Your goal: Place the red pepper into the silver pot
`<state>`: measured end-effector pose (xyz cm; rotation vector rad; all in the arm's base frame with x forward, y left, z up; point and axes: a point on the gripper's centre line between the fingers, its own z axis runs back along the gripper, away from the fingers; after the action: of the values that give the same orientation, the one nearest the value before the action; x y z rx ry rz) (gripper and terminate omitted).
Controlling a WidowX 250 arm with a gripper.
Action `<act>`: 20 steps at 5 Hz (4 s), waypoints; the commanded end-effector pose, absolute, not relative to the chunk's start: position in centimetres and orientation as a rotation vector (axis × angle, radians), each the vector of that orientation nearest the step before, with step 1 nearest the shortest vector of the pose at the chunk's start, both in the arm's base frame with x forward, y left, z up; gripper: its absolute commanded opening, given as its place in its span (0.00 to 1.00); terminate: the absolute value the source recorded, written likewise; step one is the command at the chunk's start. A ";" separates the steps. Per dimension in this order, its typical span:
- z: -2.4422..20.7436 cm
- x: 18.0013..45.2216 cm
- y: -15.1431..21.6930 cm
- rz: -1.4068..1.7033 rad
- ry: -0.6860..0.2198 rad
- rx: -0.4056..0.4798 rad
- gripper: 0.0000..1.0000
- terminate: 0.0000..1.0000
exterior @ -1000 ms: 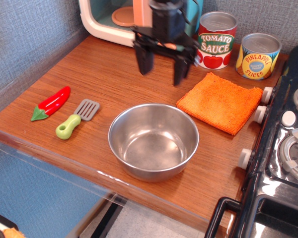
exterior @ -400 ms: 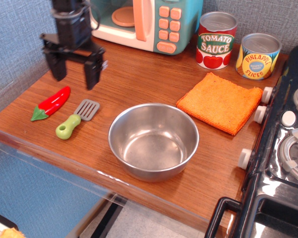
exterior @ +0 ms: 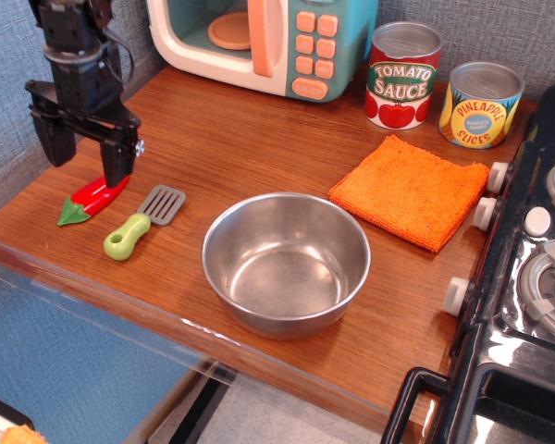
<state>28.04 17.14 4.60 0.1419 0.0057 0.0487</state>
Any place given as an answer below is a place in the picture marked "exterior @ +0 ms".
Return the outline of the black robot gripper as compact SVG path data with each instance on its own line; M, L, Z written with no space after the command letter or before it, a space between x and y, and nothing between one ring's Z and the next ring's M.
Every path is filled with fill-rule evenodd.
M61 167L76 154L77 134L100 142L105 183L115 188L133 173L140 120L121 103L122 43L91 43L78 52L45 45L53 80L30 80L31 117L47 160Z

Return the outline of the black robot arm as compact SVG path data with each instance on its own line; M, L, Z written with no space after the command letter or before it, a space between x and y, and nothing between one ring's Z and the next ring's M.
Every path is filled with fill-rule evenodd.
M43 31L43 54L51 81L30 80L31 117L45 156L60 167L77 152L76 138L99 142L105 183L116 187L133 171L142 152L140 120L123 105L126 83L119 50L108 29L108 1L32 1Z

